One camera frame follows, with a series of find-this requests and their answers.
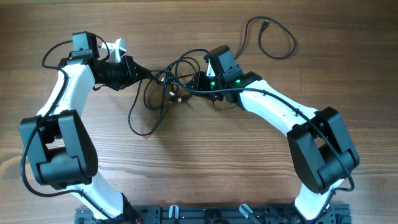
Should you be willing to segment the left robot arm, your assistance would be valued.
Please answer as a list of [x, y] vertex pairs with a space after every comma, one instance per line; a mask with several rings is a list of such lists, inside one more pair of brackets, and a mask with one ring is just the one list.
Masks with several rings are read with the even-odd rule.
[[21, 121], [22, 182], [39, 197], [74, 195], [91, 210], [94, 223], [141, 223], [126, 196], [100, 174], [81, 114], [90, 91], [103, 86], [119, 91], [143, 81], [150, 71], [126, 54], [124, 39], [102, 45], [98, 40], [87, 31], [72, 35], [73, 50], [54, 66], [58, 80], [48, 101]]

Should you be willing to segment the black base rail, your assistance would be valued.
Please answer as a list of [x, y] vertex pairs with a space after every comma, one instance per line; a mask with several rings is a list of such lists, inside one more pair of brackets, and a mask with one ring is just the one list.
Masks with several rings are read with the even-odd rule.
[[[268, 204], [265, 206], [250, 206], [252, 217], [246, 218], [238, 207], [177, 207], [177, 214], [170, 207], [134, 206], [142, 217], [141, 223], [169, 224], [169, 223], [311, 223], [300, 217], [291, 203]], [[107, 223], [97, 220], [89, 208], [76, 210], [74, 223]], [[323, 224], [351, 224], [351, 210], [348, 204], [332, 203], [315, 223]]]

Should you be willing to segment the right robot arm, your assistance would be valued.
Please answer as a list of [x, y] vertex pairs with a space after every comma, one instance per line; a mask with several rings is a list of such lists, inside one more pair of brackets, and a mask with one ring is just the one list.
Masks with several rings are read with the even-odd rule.
[[351, 223], [347, 204], [333, 205], [359, 156], [337, 110], [301, 105], [278, 91], [254, 72], [243, 73], [227, 45], [206, 52], [207, 71], [197, 71], [185, 87], [195, 96], [226, 100], [252, 112], [277, 128], [288, 140], [295, 172], [302, 182], [291, 204], [266, 206], [264, 219], [281, 223]]

